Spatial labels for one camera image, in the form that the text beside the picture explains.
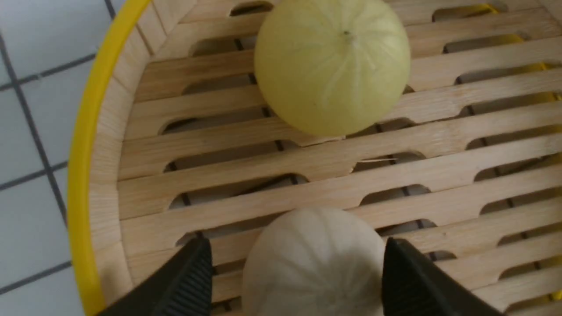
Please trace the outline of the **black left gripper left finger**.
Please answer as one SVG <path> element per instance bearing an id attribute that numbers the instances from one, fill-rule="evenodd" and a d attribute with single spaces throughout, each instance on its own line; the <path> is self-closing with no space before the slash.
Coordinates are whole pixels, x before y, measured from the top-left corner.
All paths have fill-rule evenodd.
<path id="1" fill-rule="evenodd" d="M 209 316 L 213 289 L 212 248 L 195 238 L 100 316 Z"/>

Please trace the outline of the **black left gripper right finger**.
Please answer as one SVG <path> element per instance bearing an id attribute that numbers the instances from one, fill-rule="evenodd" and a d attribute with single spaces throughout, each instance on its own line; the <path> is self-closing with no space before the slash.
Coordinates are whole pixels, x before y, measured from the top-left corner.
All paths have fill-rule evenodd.
<path id="1" fill-rule="evenodd" d="M 501 316 L 406 239 L 388 238 L 381 300 L 386 316 Z"/>

